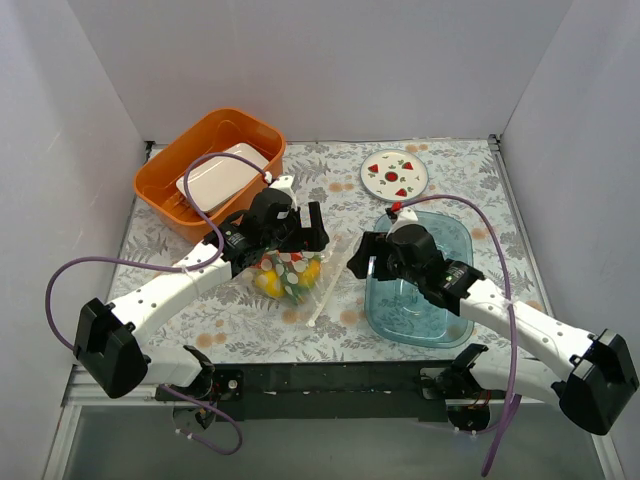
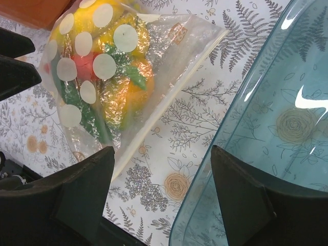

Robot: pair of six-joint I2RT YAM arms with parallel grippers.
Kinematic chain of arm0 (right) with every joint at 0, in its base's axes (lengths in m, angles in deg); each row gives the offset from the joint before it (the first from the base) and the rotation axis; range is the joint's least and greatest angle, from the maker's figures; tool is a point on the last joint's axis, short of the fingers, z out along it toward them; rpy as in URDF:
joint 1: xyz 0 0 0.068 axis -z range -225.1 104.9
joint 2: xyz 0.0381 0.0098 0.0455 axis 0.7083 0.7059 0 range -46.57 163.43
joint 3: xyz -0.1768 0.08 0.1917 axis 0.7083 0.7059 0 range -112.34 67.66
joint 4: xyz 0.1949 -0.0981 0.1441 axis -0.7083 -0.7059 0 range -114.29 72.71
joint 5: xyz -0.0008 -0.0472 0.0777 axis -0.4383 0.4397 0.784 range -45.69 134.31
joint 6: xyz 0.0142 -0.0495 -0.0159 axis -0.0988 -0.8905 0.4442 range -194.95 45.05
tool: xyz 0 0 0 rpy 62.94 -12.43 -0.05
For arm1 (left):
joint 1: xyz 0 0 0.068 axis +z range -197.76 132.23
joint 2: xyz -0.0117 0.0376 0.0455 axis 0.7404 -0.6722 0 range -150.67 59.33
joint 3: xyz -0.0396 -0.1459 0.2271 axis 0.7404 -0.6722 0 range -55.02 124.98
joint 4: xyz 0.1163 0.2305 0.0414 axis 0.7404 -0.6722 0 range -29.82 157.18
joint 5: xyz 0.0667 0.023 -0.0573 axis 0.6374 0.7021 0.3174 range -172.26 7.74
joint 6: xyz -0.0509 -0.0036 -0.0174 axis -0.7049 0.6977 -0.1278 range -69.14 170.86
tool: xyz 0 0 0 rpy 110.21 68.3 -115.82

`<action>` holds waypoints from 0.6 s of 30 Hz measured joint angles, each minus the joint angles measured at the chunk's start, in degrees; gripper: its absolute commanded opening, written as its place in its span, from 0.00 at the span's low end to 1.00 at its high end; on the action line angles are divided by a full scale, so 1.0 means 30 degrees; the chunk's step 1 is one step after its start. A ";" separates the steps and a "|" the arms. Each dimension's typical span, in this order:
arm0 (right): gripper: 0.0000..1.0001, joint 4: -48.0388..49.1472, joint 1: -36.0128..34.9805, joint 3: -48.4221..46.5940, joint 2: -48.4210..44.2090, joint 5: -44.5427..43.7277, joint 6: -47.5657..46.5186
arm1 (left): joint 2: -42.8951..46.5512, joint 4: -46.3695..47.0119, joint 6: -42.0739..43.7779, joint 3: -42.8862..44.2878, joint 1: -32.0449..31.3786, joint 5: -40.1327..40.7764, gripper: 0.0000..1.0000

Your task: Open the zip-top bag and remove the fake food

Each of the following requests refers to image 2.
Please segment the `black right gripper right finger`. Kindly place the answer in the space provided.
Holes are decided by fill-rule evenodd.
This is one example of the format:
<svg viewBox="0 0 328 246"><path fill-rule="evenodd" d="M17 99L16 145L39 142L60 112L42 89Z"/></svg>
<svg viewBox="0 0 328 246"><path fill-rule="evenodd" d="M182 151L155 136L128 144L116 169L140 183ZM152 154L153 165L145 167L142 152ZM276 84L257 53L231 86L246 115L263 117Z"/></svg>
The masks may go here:
<svg viewBox="0 0 328 246"><path fill-rule="evenodd" d="M219 146L211 167L229 245L327 245L327 193L257 169Z"/></svg>

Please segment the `polka dot zip top bag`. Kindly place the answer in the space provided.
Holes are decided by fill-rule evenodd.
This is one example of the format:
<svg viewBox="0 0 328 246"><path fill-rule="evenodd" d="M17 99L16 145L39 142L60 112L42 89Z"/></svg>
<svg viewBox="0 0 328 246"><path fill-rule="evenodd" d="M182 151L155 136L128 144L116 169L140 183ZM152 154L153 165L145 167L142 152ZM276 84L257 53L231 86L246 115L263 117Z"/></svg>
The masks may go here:
<svg viewBox="0 0 328 246"><path fill-rule="evenodd" d="M149 14L137 13L144 21L150 36L150 45L145 58L152 65L154 91L141 113L123 130L110 129L112 140L101 143L89 134L79 123L81 111L77 106L66 104L54 84L51 74L41 68L43 62L49 62L59 53L69 56L68 48L60 53L51 45L45 46L40 63L40 74L44 87L53 94L64 136L77 160L83 160L104 147L111 146L115 151L115 166L112 178L116 178L139 148L141 142L165 113L177 93L193 76L206 56L224 39L227 29L214 25L194 14ZM89 33L80 33L75 38L74 55L96 55L93 70L97 80L75 79L78 92L83 101L99 113L104 120L100 94L110 79L119 75L122 68L129 66L138 58L129 55L138 43L138 34L130 25L120 25L113 34L114 45L105 44L99 53L91 52L92 37Z"/></svg>

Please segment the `yellow orange fake mango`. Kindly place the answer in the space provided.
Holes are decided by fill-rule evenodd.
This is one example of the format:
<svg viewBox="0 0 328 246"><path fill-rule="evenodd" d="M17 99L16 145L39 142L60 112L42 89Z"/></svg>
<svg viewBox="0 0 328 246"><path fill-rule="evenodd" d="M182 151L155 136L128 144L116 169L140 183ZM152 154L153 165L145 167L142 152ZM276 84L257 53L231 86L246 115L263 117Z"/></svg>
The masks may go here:
<svg viewBox="0 0 328 246"><path fill-rule="evenodd" d="M100 101L105 123L110 129L123 130L137 118L154 91L151 63L134 59L118 76L105 83Z"/></svg>

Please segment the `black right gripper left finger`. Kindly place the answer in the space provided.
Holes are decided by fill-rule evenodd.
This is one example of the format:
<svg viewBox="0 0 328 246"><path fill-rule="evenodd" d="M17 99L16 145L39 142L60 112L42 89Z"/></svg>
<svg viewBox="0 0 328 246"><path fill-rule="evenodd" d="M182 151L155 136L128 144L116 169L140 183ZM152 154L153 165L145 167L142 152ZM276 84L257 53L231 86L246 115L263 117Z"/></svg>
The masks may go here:
<svg viewBox="0 0 328 246"><path fill-rule="evenodd" d="M1 165L1 245L92 245L114 164L105 147L33 181Z"/></svg>

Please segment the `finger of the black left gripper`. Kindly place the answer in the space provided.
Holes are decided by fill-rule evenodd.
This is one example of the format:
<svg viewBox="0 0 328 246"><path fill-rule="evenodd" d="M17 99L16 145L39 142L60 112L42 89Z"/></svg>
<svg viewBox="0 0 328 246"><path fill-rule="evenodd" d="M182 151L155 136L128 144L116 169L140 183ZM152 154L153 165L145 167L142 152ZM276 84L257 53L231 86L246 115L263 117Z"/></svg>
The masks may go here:
<svg viewBox="0 0 328 246"><path fill-rule="evenodd" d="M41 81L33 64L1 55L1 100L38 85Z"/></svg>
<svg viewBox="0 0 328 246"><path fill-rule="evenodd" d="M17 58L35 51L35 45L31 39L1 28L0 54L9 58Z"/></svg>

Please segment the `green fake chili pepper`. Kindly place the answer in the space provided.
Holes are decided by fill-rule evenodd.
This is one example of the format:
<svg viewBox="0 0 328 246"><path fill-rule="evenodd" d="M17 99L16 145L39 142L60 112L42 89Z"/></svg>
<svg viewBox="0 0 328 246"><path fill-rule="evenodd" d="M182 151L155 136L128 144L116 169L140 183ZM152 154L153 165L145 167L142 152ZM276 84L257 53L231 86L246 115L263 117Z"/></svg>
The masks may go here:
<svg viewBox="0 0 328 246"><path fill-rule="evenodd" d="M109 128L106 126L104 120L100 118L99 113L82 100L75 80L66 82L58 78L56 71L58 61L58 57L51 61L51 68L54 84L61 98L66 104L77 106L77 108L80 109L81 121L79 124L89 134L99 140L102 144L109 143L112 140L112 134Z"/></svg>

